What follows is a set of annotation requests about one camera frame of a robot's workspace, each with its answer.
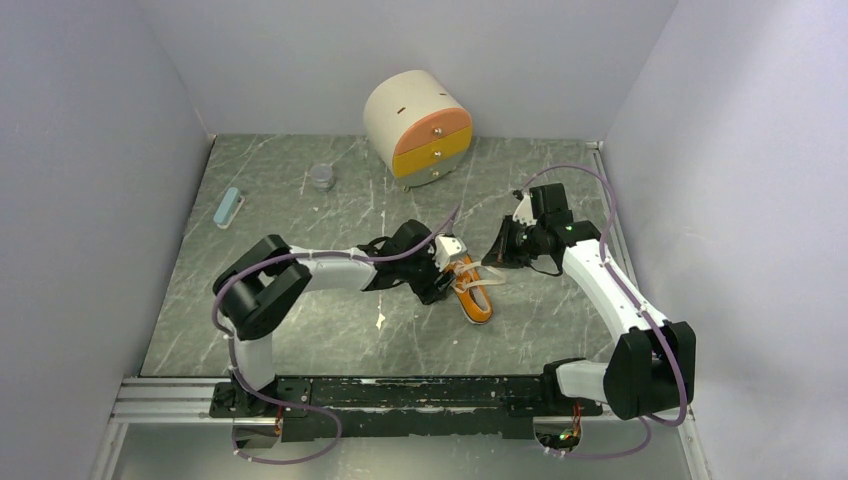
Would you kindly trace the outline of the orange canvas sneaker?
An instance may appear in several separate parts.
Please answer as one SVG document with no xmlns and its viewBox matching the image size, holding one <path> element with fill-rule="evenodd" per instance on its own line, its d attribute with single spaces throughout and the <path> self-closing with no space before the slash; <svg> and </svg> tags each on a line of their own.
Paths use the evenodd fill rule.
<svg viewBox="0 0 848 480">
<path fill-rule="evenodd" d="M 473 261 L 469 255 L 466 255 L 462 260 L 465 259 Z M 491 320 L 493 316 L 493 307 L 485 287 L 482 289 L 470 289 L 465 293 L 455 293 L 455 295 L 457 296 L 462 311 L 469 322 L 475 325 L 484 325 Z"/>
</svg>

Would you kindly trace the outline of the white shoelace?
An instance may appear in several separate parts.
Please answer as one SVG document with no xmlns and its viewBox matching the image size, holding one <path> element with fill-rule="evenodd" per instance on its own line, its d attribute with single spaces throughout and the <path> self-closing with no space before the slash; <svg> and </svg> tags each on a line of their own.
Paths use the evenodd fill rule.
<svg viewBox="0 0 848 480">
<path fill-rule="evenodd" d="M 449 270 L 454 275 L 452 288 L 457 294 L 475 288 L 504 285 L 507 282 L 507 276 L 501 270 L 470 259 L 453 262 L 449 265 Z"/>
</svg>

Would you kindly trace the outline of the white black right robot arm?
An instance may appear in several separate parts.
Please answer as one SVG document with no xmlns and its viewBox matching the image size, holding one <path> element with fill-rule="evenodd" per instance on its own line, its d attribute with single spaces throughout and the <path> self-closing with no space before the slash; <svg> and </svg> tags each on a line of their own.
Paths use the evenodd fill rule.
<svg viewBox="0 0 848 480">
<path fill-rule="evenodd" d="M 483 258 L 489 267 L 533 268 L 550 258 L 556 275 L 576 282 L 598 311 L 615 342 L 606 363 L 567 359 L 544 368 L 542 406 L 562 414 L 577 399 L 607 405 L 620 419 L 656 418 L 675 409 L 684 416 L 694 397 L 696 335 L 672 322 L 625 277 L 607 252 L 602 232 L 577 221 L 565 188 L 548 184 L 516 190 L 516 210 L 504 216 Z"/>
</svg>

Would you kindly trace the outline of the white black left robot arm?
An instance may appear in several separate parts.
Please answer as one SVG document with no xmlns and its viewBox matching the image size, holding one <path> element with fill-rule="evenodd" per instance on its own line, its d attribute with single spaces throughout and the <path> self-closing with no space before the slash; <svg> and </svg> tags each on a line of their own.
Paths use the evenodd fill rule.
<svg viewBox="0 0 848 480">
<path fill-rule="evenodd" d="M 346 250 L 312 250 L 279 235 L 264 237 L 213 284 L 212 321 L 227 338 L 237 403 L 254 416 L 275 406 L 272 336 L 301 296 L 406 285 L 421 303 L 431 304 L 445 298 L 454 280 L 449 266 L 466 252 L 459 238 L 417 220 Z"/>
</svg>

